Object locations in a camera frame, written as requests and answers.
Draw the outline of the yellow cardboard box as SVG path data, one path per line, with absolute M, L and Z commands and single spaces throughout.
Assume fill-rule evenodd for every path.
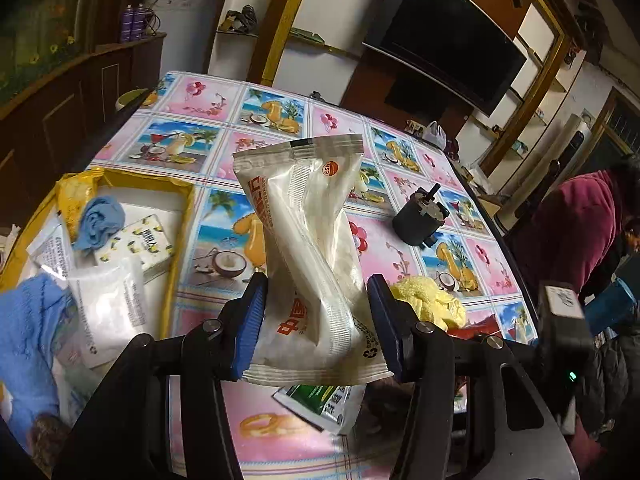
M 139 334 L 158 337 L 169 302 L 152 281 L 177 269 L 193 184 L 93 168 L 40 205 L 1 273 L 1 421 L 24 450 L 37 419 L 60 414 L 54 363 L 85 381 Z

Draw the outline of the yellow fluffy towel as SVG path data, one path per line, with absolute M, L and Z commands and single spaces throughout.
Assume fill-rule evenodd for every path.
M 466 311 L 461 301 L 440 289 L 434 280 L 410 275 L 390 285 L 393 296 L 413 308 L 420 321 L 430 322 L 445 332 L 465 326 Z

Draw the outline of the purple bottles on cabinet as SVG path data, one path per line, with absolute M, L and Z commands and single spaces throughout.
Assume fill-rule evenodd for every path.
M 152 10 L 142 3 L 137 6 L 128 4 L 122 14 L 122 26 L 120 26 L 120 41 L 131 42 L 143 39 L 148 33 L 149 22 L 152 18 Z

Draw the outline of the green white sachet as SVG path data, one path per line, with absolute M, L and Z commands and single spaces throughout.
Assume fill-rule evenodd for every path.
M 314 428 L 346 436 L 356 424 L 365 393 L 365 386 L 295 385 L 278 389 L 272 397 Z

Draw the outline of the light blue cloth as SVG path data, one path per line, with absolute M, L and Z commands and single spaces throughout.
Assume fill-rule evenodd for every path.
M 107 240 L 125 223 L 125 211 L 113 196 L 96 196 L 85 206 L 82 212 L 75 250 L 96 250 L 103 247 Z

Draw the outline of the dark wooden cabinet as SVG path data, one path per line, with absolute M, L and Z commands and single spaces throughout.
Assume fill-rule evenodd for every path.
M 124 93 L 160 78 L 165 35 L 104 44 L 31 84 L 1 107 L 1 226 L 24 226 L 63 174 L 81 170 L 124 122 Z

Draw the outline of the dark blue knitted towel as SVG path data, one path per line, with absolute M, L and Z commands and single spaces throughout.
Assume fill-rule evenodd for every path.
M 24 450 L 36 418 L 60 414 L 52 344 L 70 295 L 48 274 L 1 295 L 1 381 L 12 396 L 6 422 Z

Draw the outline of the white roll with green top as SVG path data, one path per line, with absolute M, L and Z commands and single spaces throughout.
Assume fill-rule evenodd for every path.
M 151 90 L 148 88 L 137 88 L 125 92 L 116 100 L 115 112 L 119 113 L 123 110 L 136 110 L 143 104 L 150 92 Z

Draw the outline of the white clear packet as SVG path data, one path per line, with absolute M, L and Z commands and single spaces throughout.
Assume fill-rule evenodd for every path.
M 79 315 L 82 362 L 95 368 L 113 361 L 146 323 L 140 258 L 133 255 L 71 270 L 67 283 Z

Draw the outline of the colourful printed tablecloth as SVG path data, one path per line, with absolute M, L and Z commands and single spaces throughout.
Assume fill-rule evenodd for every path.
M 96 166 L 192 182 L 195 198 L 164 335 L 179 335 L 241 295 L 267 270 L 265 202 L 235 177 L 236 153 L 273 144 L 358 134 L 354 174 L 321 159 L 308 181 L 286 186 L 291 211 L 274 224 L 301 230 L 329 257 L 345 249 L 342 278 L 363 285 L 422 281 L 465 313 L 460 338 L 537 339 L 515 268 L 498 235 L 439 149 L 338 107 L 246 82 L 170 72 L 94 156 Z

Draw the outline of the white plastic wipes pack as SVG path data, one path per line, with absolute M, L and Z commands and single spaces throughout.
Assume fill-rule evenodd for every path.
M 358 386 L 390 377 L 344 211 L 362 156 L 359 134 L 234 154 L 235 177 L 262 222 L 268 278 L 248 382 Z

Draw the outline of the red shiny pouch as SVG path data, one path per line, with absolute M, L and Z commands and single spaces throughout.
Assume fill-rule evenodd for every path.
M 469 320 L 461 328 L 450 328 L 448 335 L 463 340 L 470 340 L 476 336 L 501 336 L 500 328 L 495 318 L 491 314 L 478 321 Z

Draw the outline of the white and gold shelf unit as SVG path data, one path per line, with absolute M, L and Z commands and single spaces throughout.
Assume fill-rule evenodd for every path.
M 346 99 L 348 85 L 352 81 L 352 75 L 357 69 L 358 62 L 366 50 L 362 42 L 367 30 L 373 23 L 376 12 L 383 0 L 302 0 L 294 18 L 294 27 L 316 32 L 333 50 L 314 47 L 311 44 L 303 44 L 302 40 L 291 39 L 286 43 L 280 59 L 280 64 L 274 76 L 273 86 L 281 90 L 309 94 L 318 91 L 322 98 L 328 102 L 340 105 L 341 100 Z M 544 11 L 536 0 L 510 0 L 511 11 L 515 16 L 515 25 L 518 31 L 509 32 L 507 16 L 496 18 L 498 11 L 506 11 L 506 3 L 498 3 L 498 0 L 488 0 L 481 7 L 485 12 L 493 16 L 493 20 L 509 35 L 514 36 L 514 42 L 525 54 L 527 60 L 524 67 L 513 81 L 511 89 L 506 92 L 496 110 L 485 116 L 476 111 L 472 115 L 476 118 L 465 119 L 466 123 L 461 127 L 460 133 L 460 158 L 465 165 L 472 164 L 484 156 L 492 142 L 492 133 L 489 134 L 480 123 L 486 127 L 499 125 L 505 127 L 521 102 L 525 93 L 532 88 L 535 77 L 542 71 L 542 65 L 537 65 L 533 52 L 541 61 L 545 61 L 550 55 L 552 42 L 556 39 L 556 32 L 552 32 Z M 241 10 L 246 4 L 250 4 L 256 12 L 259 23 L 262 23 L 268 10 L 270 0 L 224 0 L 222 6 L 220 24 L 229 10 Z M 227 77 L 237 80 L 245 80 L 250 59 L 257 42 L 258 28 L 251 32 L 254 36 L 235 36 L 216 33 L 213 42 L 213 51 L 210 56 L 208 73 L 219 77 Z M 548 122 L 558 110 L 563 95 L 556 82 L 551 85 L 551 98 L 543 98 L 538 110 L 528 125 L 518 136 L 518 142 L 523 143 L 528 151 L 521 155 L 523 160 L 534 154 L 534 147 L 544 135 Z M 516 167 L 521 162 L 521 155 L 506 154 L 503 162 L 499 162 L 497 169 L 491 174 L 490 180 L 496 180 L 500 185 L 511 177 Z

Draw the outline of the flower mural panel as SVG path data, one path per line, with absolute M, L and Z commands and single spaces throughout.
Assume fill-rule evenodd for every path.
M 1 0 L 1 102 L 88 50 L 90 0 Z

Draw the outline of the black flat television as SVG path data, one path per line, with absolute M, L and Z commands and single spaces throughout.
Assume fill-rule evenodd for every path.
M 491 114 L 525 64 L 506 32 L 472 0 L 384 0 L 363 45 Z

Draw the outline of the white dotted tissue pack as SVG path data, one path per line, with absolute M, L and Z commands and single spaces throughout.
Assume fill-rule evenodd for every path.
M 156 214 L 124 226 L 93 252 L 97 264 L 119 261 L 131 255 L 140 260 L 145 283 L 167 272 L 175 247 Z

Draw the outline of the person in maroon jacket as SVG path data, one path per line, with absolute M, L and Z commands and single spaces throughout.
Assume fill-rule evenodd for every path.
M 580 294 L 617 248 L 639 247 L 639 159 L 626 155 L 605 170 L 560 184 L 510 240 L 530 296 L 543 282 Z M 579 379 L 572 441 L 586 479 L 639 475 L 639 315 L 615 324 L 615 337 L 593 353 Z

